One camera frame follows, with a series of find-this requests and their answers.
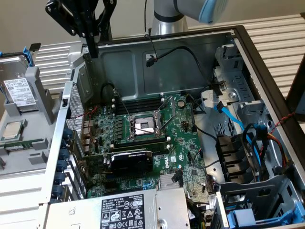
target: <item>warning label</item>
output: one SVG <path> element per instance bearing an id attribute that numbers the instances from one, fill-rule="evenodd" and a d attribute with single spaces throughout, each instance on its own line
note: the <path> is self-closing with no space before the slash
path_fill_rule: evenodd
<path id="1" fill-rule="evenodd" d="M 145 229 L 143 196 L 102 200 L 101 229 Z"/>
<path id="2" fill-rule="evenodd" d="M 17 106 L 35 105 L 34 96 L 25 78 L 5 80 L 4 84 Z"/>

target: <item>white wall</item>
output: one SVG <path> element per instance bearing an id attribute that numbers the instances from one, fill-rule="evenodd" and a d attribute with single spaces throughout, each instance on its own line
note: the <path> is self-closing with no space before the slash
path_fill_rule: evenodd
<path id="1" fill-rule="evenodd" d="M 144 0 L 118 0 L 111 19 L 113 37 L 144 33 Z M 45 12 L 47 0 L 0 0 L 0 51 L 16 52 L 34 42 L 76 41 Z M 102 11 L 102 0 L 97 12 Z M 241 21 L 305 12 L 305 0 L 228 0 L 219 22 Z M 148 0 L 147 26 L 153 20 L 153 0 Z M 198 22 L 188 19 L 188 25 Z"/>

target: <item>cable connector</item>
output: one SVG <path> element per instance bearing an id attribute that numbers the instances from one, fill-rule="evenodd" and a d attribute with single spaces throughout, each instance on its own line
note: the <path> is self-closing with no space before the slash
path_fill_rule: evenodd
<path id="1" fill-rule="evenodd" d="M 224 104 L 223 104 L 223 102 L 221 102 L 221 101 L 214 107 L 214 109 L 215 109 L 216 111 L 218 111 L 219 113 L 222 113 L 222 112 L 223 112 L 223 108 L 224 108 Z"/>
<path id="2" fill-rule="evenodd" d="M 146 61 L 146 67 L 149 68 L 149 67 L 153 66 L 154 63 L 156 63 L 156 62 L 157 62 L 157 59 L 154 56 L 152 56 L 151 58 L 148 59 L 148 61 Z"/>

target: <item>capacitor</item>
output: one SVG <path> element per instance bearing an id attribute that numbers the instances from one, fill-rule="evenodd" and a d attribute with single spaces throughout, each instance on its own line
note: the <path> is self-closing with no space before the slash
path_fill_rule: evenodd
<path id="1" fill-rule="evenodd" d="M 104 163 L 104 166 L 106 166 L 106 165 L 107 165 L 107 157 L 104 157 L 104 159 L 103 159 L 103 163 Z"/>
<path id="2" fill-rule="evenodd" d="M 179 100 L 178 103 L 177 103 L 177 105 L 178 105 L 178 107 L 179 107 L 180 109 L 183 109 L 183 108 L 185 108 L 185 101 Z"/>

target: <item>chip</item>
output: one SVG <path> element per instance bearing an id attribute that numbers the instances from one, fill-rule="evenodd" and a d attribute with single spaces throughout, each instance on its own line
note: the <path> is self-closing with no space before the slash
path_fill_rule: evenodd
<path id="1" fill-rule="evenodd" d="M 197 170 L 192 170 L 192 176 L 196 176 L 197 175 Z"/>

